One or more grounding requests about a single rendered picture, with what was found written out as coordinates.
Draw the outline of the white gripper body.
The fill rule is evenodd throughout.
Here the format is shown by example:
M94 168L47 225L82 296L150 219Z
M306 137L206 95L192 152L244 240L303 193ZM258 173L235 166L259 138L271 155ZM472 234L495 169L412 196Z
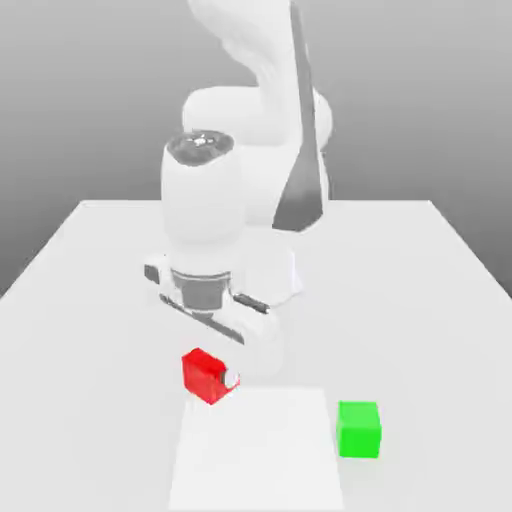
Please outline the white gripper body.
M284 341L272 308L248 295L225 293L221 307L195 311L161 293L160 300L196 330L184 343L200 348L249 379L266 379L280 371Z

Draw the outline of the small red cube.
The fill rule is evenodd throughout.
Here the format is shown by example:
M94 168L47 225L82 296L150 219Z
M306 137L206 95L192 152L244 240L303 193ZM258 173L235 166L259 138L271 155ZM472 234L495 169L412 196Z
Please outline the small red cube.
M222 383L226 364L195 348L182 357L184 387L209 405L213 405L235 388L228 390Z

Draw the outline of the small green cube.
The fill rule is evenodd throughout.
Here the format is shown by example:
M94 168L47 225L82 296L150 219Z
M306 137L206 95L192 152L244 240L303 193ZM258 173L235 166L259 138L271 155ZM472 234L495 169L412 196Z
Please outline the small green cube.
M341 457L377 459L382 440L377 403L339 401L336 440Z

